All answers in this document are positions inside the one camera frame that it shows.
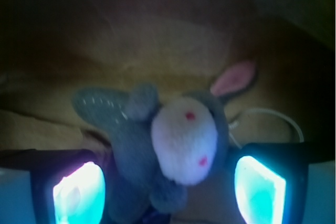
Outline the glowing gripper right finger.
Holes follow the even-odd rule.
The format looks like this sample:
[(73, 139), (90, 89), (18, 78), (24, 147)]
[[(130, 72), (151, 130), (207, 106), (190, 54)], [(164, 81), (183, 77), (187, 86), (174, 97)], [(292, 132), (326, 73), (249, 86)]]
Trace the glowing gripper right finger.
[(234, 191), (245, 223), (335, 223), (335, 148), (247, 144), (235, 163)]

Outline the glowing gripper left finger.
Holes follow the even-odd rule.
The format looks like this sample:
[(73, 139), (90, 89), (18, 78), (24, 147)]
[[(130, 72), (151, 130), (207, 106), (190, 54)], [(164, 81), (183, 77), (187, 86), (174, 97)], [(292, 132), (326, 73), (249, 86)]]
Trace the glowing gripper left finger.
[(1, 223), (100, 223), (105, 197), (92, 151), (1, 151)]

